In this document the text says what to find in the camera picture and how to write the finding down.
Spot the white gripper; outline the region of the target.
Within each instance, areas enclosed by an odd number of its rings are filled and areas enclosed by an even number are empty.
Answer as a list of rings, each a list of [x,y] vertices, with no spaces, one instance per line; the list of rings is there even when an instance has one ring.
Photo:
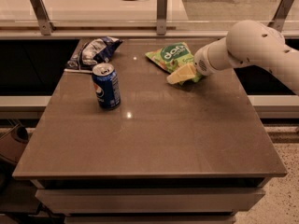
[[[194,54],[194,65],[192,63],[182,65],[166,78],[167,82],[176,84],[195,78],[196,69],[201,75],[210,76],[231,68],[226,41],[214,41],[197,50]]]

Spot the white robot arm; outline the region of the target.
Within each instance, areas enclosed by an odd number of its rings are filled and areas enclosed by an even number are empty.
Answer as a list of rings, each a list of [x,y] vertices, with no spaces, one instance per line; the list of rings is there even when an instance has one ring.
[[[296,95],[299,94],[299,51],[285,44],[284,36],[274,28],[257,21],[240,21],[226,37],[209,43],[185,64],[167,77],[169,84],[210,76],[229,68],[251,65],[270,73]]]

